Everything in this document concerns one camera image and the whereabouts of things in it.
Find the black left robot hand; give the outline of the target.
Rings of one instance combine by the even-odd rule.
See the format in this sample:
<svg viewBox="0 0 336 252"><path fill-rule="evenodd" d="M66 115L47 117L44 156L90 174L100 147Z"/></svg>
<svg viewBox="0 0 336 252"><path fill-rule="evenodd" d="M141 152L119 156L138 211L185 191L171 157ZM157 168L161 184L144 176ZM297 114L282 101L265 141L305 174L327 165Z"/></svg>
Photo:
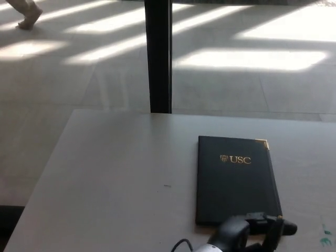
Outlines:
<svg viewBox="0 0 336 252"><path fill-rule="evenodd" d="M292 236L297 229L295 223L281 215L258 212L233 216L219 226L207 246L215 251L275 251L282 236ZM263 242L248 246L248 237L255 235L264 235Z"/></svg>

